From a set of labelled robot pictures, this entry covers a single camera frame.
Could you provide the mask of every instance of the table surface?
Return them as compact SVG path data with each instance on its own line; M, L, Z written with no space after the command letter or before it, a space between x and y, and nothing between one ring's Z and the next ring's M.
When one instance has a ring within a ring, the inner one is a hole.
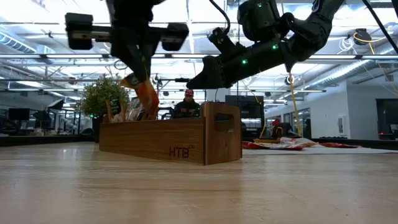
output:
M212 166L0 148L0 223L397 223L398 155L251 155Z

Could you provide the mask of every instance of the floor mat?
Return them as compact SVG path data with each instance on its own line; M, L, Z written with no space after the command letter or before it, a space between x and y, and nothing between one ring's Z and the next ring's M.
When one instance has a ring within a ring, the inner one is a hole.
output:
M369 149L359 147L356 149L339 149L330 147L306 147L302 151L286 151L271 149L243 149L243 155L291 155L291 154L382 154L398 153L394 150Z

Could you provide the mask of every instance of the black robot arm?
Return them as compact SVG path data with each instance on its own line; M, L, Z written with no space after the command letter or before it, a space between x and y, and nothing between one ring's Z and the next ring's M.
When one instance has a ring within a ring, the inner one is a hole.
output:
M248 0L239 7L238 22L244 35L255 41L250 47L234 45L220 28L209 40L221 54L203 58L203 71L187 83L191 89L229 88L234 83L272 67L285 64L291 71L325 46L332 20L344 0L316 0L306 20L285 13L279 17L275 0ZM287 39L289 31L294 35Z

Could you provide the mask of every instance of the potted plant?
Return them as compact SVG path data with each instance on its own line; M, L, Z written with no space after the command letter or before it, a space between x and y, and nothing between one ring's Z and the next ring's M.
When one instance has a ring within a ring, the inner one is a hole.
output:
M117 80L100 77L95 83L85 87L80 101L80 110L93 117L94 141L100 141L100 124L106 114L106 100L123 99L127 107L129 95Z

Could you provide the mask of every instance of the wooden crate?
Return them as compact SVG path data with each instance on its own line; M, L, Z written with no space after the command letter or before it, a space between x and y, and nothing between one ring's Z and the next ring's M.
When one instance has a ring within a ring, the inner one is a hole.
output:
M99 149L166 161L210 165L242 158L235 106L207 102L200 118L103 123Z

